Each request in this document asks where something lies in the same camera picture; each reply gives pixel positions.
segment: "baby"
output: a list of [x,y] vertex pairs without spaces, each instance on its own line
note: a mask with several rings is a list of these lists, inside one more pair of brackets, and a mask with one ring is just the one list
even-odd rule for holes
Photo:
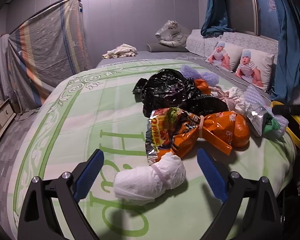
[[230,70],[230,57],[224,47],[225,43],[220,41],[214,52],[208,58],[208,62],[212,64],[214,60],[220,61],[221,66],[225,67],[227,70]]
[[263,87],[260,70],[258,70],[257,66],[250,59],[250,50],[244,50],[242,52],[240,64],[237,68],[235,75],[239,78],[242,78],[242,75],[246,77],[252,77],[253,84],[259,87]]

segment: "white and green blanket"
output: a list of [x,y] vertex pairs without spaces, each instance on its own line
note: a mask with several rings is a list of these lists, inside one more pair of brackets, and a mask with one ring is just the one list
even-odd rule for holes
[[[101,240],[200,239],[221,206],[197,164],[195,153],[200,147],[244,178],[258,180],[267,176],[275,194],[288,184],[295,148],[287,134],[279,141],[250,138],[249,147],[230,156],[202,140],[184,160],[186,183],[145,206],[125,205],[115,198],[115,174],[147,165],[148,119],[143,116],[143,104],[136,103],[132,94],[136,82],[162,68],[179,70],[184,63],[205,70],[183,60],[141,60],[81,72],[55,88],[40,109],[13,167],[7,210],[15,236],[31,178],[57,178],[86,161],[97,148],[105,154],[104,166],[79,205]],[[233,85],[220,78],[219,86],[229,89]],[[72,239],[58,201],[53,203],[65,237]],[[239,220],[246,205],[244,200]]]

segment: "blue gripper pad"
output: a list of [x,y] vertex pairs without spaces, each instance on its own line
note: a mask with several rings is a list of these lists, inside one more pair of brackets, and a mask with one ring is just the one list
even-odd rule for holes
[[75,184],[74,200],[79,203],[81,199],[86,198],[92,184],[96,180],[104,162],[103,151],[99,150],[96,155],[90,160],[84,171],[81,173]]
[[203,149],[198,150],[197,161],[214,196],[224,203],[228,198],[226,182]]

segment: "yellow rimmed pan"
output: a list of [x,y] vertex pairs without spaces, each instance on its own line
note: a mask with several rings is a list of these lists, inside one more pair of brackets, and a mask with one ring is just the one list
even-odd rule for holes
[[[277,105],[283,105],[283,103],[272,101],[270,106],[272,108]],[[289,121],[288,127],[286,128],[287,133],[291,136],[293,143],[300,148],[300,117],[297,115],[284,115],[283,117]]]

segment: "rolled white bag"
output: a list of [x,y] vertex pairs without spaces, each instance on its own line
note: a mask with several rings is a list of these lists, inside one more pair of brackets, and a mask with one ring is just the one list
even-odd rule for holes
[[151,166],[120,171],[114,178],[114,194],[135,205],[154,202],[167,189],[180,186],[186,179],[186,169],[177,155],[168,152]]

